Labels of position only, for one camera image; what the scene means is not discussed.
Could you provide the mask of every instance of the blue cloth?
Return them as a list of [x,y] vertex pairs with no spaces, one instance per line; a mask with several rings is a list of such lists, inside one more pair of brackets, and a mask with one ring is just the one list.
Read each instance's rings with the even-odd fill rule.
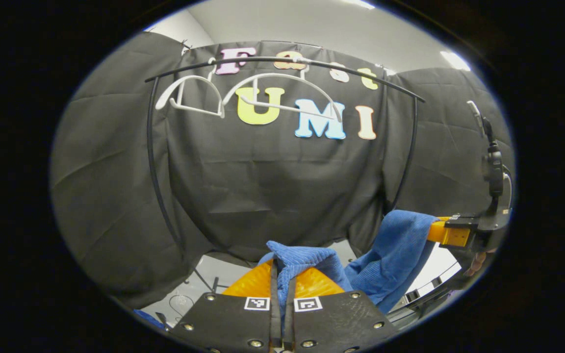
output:
[[285,246],[268,241],[272,251],[258,264],[274,254],[283,269],[278,275],[278,298],[284,317],[289,281],[307,268],[315,267],[343,290],[361,290],[383,312],[400,300],[422,270],[433,243],[426,241],[431,224],[439,219],[417,212],[394,210],[381,223],[372,249],[344,269],[334,250],[306,246]]
[[143,317],[143,319],[148,320],[149,322],[151,322],[154,326],[161,328],[164,330],[164,325],[163,323],[161,323],[160,321],[158,321],[157,319],[154,319],[154,317],[148,313],[146,313],[145,311],[141,311],[141,310],[135,310],[134,311],[137,315],[139,315],[140,317]]

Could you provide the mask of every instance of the black wire frame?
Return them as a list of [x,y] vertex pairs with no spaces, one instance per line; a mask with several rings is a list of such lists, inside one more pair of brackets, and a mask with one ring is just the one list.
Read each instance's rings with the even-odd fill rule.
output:
[[[180,236],[176,233],[173,226],[171,225],[169,215],[167,214],[166,208],[164,206],[163,195],[161,194],[160,187],[158,185],[158,178],[156,176],[156,169],[155,169],[155,162],[154,162],[154,149],[153,149],[153,136],[152,136],[152,116],[153,116],[153,106],[154,106],[155,94],[156,94],[156,90],[158,88],[159,79],[164,77],[164,76],[175,75],[179,72],[186,71],[186,70],[193,70],[193,69],[199,69],[201,67],[206,67],[206,66],[211,66],[211,65],[218,65],[218,64],[223,64],[223,63],[235,63],[235,62],[289,62],[289,63],[293,62],[293,63],[305,63],[305,64],[308,64],[308,65],[315,65],[315,66],[319,66],[319,67],[325,67],[325,68],[328,68],[328,69],[335,69],[335,70],[347,72],[349,74],[369,78],[369,79],[371,79],[375,82],[382,83],[383,85],[386,85],[387,87],[391,87],[395,90],[399,90],[400,92],[402,92],[404,94],[407,94],[408,96],[411,96],[411,98],[413,98],[413,128],[412,128],[412,132],[411,132],[411,144],[410,144],[407,160],[406,160],[406,163],[405,163],[405,166],[404,166],[404,170],[402,172],[402,178],[401,178],[401,181],[400,181],[398,188],[396,190],[394,201],[392,202],[391,210],[395,209],[395,206],[396,206],[397,201],[398,201],[400,194],[401,194],[402,186],[404,185],[404,182],[405,182],[405,180],[408,176],[408,171],[409,171],[409,168],[410,168],[410,165],[411,165],[411,160],[412,160],[412,157],[413,157],[413,151],[414,151],[414,148],[415,148],[415,137],[417,136],[417,121],[418,121],[418,118],[417,118],[417,102],[421,101],[421,102],[424,103],[424,102],[426,102],[426,100],[424,100],[422,97],[418,96],[417,94],[415,94],[415,93],[413,93],[413,92],[411,92],[407,89],[404,89],[403,87],[400,87],[399,85],[385,81],[381,78],[370,76],[368,74],[364,74],[362,72],[358,72],[358,71],[355,71],[355,70],[352,70],[352,69],[348,69],[346,67],[340,67],[340,66],[332,65],[330,63],[318,62],[318,61],[309,60],[309,59],[306,59],[306,58],[284,58],[284,57],[279,58],[279,57],[276,57],[276,56],[252,56],[252,57],[247,57],[247,58],[231,58],[231,59],[222,59],[222,60],[213,59],[210,62],[198,63],[198,64],[195,64],[195,65],[189,65],[189,66],[186,66],[186,67],[181,67],[180,69],[175,69],[175,70],[163,72],[162,74],[158,74],[156,76],[153,76],[153,77],[145,80],[146,83],[150,82],[150,81],[154,81],[154,86],[153,86],[152,91],[150,93],[150,106],[149,106],[149,109],[148,109],[148,116],[147,116],[147,145],[148,145],[148,159],[150,161],[150,174],[152,176],[152,183],[154,185],[155,196],[156,196],[156,199],[158,201],[158,205],[161,208],[161,213],[163,214],[165,224],[166,224],[168,230],[170,231],[171,237],[173,238],[173,241],[176,243],[178,249],[182,250],[181,254],[179,256],[180,259],[184,259],[184,242],[180,242]],[[209,241],[211,241],[213,243],[213,245],[224,249],[229,254],[234,255],[235,257],[238,257],[239,259],[242,259],[242,257],[240,257],[236,254],[232,254],[228,250],[228,248],[226,246],[224,246],[223,244],[219,244],[216,241],[214,241],[213,239],[209,239]],[[200,274],[197,272],[197,270],[195,270],[195,268],[194,268],[194,271],[198,276],[200,276]]]

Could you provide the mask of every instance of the ceiling light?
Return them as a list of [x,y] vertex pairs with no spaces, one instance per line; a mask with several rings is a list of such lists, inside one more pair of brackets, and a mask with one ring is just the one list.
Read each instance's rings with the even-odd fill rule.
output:
[[374,6],[368,4],[367,2],[361,1],[361,0],[344,0],[345,2],[349,3],[349,4],[355,4],[355,5],[359,5],[361,7],[365,7],[366,9],[374,9]]
[[444,56],[444,59],[450,64],[450,66],[454,67],[457,70],[465,70],[469,71],[470,67],[468,64],[455,53],[450,53],[448,51],[440,51],[439,53]]

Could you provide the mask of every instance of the white plastic hanger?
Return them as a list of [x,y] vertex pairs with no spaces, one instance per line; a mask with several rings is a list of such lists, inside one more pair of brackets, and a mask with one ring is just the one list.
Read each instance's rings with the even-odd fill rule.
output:
[[[298,62],[298,59],[301,58],[293,58],[293,62]],[[285,78],[290,78],[292,80],[296,80],[296,81],[300,81],[300,82],[304,82],[307,85],[315,88],[316,90],[318,90],[318,92],[320,92],[321,94],[323,94],[323,96],[325,96],[328,101],[330,102],[330,109],[331,109],[331,114],[334,113],[337,116],[337,121],[339,123],[341,123],[341,114],[339,113],[339,110],[337,110],[334,107],[334,101],[328,96],[328,94],[326,92],[324,92],[320,87],[314,85],[313,83],[305,80],[305,72],[307,72],[309,70],[309,65],[307,65],[307,67],[305,67],[305,69],[302,69],[300,71],[300,77],[296,77],[296,76],[292,76],[292,75],[288,75],[288,74],[277,74],[277,73],[267,73],[267,74],[258,74],[255,76],[250,76],[249,78],[246,78],[245,80],[241,81],[240,83],[237,83],[235,85],[235,87],[231,88],[231,90],[228,92],[228,94],[226,94],[226,97],[224,98],[224,100],[222,101],[222,105],[226,106],[226,104],[231,100],[231,96],[234,94],[234,92],[240,88],[241,86],[245,85],[245,83],[248,82],[253,82],[253,100],[250,101],[248,98],[246,98],[245,96],[240,96],[240,98],[251,105],[256,105],[257,107],[272,107],[272,108],[278,108],[278,109],[282,109],[282,110],[290,110],[292,112],[303,112],[303,113],[307,113],[307,114],[311,114],[314,116],[321,116],[323,118],[327,118],[327,119],[333,119],[332,116],[326,116],[323,114],[315,114],[314,112],[308,112],[306,110],[300,110],[297,108],[292,108],[292,107],[286,107],[284,105],[276,105],[276,104],[270,104],[270,103],[261,103],[257,101],[256,95],[257,95],[257,86],[258,86],[258,79],[261,77],[285,77]]]
[[[208,60],[208,63],[212,63],[214,61],[215,61],[215,58],[211,58],[211,59]],[[217,87],[215,87],[215,85],[213,85],[213,83],[210,82],[210,79],[213,76],[213,72],[215,72],[215,70],[217,70],[217,64],[213,65],[213,70],[208,74],[207,78],[204,78],[202,76],[197,76],[197,75],[190,75],[190,76],[184,76],[183,78],[180,78],[176,82],[171,83],[171,85],[169,87],[167,87],[166,90],[164,90],[163,94],[161,94],[160,98],[156,102],[156,106],[155,106],[156,109],[157,110],[163,109],[165,107],[166,103],[167,103],[167,100],[168,100],[169,103],[171,104],[171,106],[176,108],[176,109],[191,110],[191,111],[194,111],[194,112],[200,112],[200,113],[204,113],[204,114],[218,116],[219,118],[223,119],[225,114],[224,114],[224,105],[222,105],[222,96],[219,94]],[[213,90],[215,91],[215,94],[217,95],[217,98],[219,99],[219,105],[217,105],[217,112],[210,112],[208,110],[202,110],[202,109],[182,105],[182,92],[184,91],[184,81],[189,80],[191,78],[193,78],[195,80],[204,81],[204,82],[208,83],[208,85],[210,85],[210,87],[213,88]],[[176,102],[173,97],[172,98],[170,97],[171,94],[173,93],[173,91],[176,89],[176,87],[178,87],[178,102]]]

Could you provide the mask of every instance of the letter m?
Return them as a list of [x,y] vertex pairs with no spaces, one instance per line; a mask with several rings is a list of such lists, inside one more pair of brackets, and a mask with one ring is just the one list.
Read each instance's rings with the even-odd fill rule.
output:
[[[318,107],[311,99],[298,99],[296,105],[305,112],[300,113],[300,127],[296,130],[296,136],[299,138],[310,138],[313,133],[309,125],[315,131],[318,137],[321,137],[326,127],[326,137],[330,139],[344,139],[346,134],[343,132],[343,122],[337,121],[337,115],[331,110],[331,103],[328,103],[326,109],[320,112]],[[345,109],[342,103],[334,103],[334,108],[341,112]],[[318,114],[330,116],[332,119],[324,118]]]

